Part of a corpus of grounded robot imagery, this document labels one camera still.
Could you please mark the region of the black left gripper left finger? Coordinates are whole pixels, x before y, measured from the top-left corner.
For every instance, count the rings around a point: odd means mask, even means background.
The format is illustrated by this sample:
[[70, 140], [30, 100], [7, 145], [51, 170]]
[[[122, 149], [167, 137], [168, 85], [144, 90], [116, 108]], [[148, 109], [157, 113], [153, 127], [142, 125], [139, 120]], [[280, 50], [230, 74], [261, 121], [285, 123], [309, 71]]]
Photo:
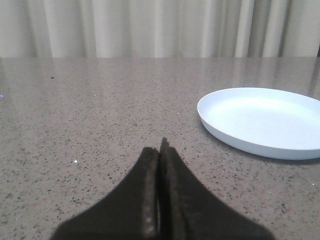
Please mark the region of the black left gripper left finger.
[[159, 152], [143, 148], [127, 176], [106, 197], [63, 222], [53, 240], [157, 240]]

